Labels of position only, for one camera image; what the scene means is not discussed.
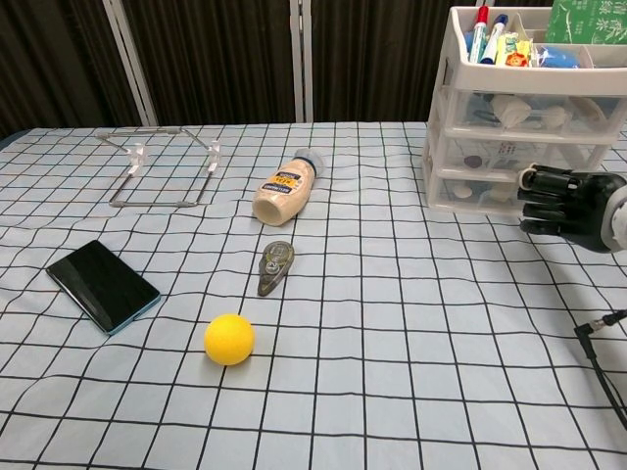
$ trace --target red marker cap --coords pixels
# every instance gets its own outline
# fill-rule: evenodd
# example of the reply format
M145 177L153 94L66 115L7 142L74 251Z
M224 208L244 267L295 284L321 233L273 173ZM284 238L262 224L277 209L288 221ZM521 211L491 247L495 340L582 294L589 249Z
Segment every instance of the red marker cap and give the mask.
M488 22L488 7L485 5L483 7L479 7L479 14L477 15L478 23L487 23Z

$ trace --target plastic container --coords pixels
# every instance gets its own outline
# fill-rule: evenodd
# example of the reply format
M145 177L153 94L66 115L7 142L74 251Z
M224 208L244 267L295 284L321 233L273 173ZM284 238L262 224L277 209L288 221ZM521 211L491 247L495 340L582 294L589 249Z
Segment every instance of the plastic container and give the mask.
M487 25L507 15L507 30L540 44L551 10L490 8ZM578 69L473 64L464 33L476 19L477 8L449 13L422 153L427 202L520 215L520 170L595 170L617 141L627 118L627 46L554 45L575 55Z

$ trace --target mayonnaise bottle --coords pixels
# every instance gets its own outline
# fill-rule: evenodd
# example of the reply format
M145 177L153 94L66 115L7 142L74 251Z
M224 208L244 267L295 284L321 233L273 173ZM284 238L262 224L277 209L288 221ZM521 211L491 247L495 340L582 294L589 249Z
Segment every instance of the mayonnaise bottle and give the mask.
M316 176L323 171L322 157L313 149L299 149L262 184L253 200L253 214L268 225L282 225L310 198Z

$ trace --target black curtain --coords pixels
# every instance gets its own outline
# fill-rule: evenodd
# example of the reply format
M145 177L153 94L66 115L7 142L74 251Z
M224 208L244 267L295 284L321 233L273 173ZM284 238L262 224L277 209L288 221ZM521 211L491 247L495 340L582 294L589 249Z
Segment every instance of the black curtain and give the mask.
M0 138L139 125L101 0L0 1Z
M314 120L427 120L451 6L313 0Z
M125 0L160 124L293 121L288 0Z

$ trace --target smartphone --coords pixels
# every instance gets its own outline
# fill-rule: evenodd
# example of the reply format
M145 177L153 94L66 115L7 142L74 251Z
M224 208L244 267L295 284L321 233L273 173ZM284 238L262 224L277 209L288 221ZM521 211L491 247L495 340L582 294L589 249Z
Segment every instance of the smartphone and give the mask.
M157 289L97 240L54 262L46 272L108 335L161 298Z

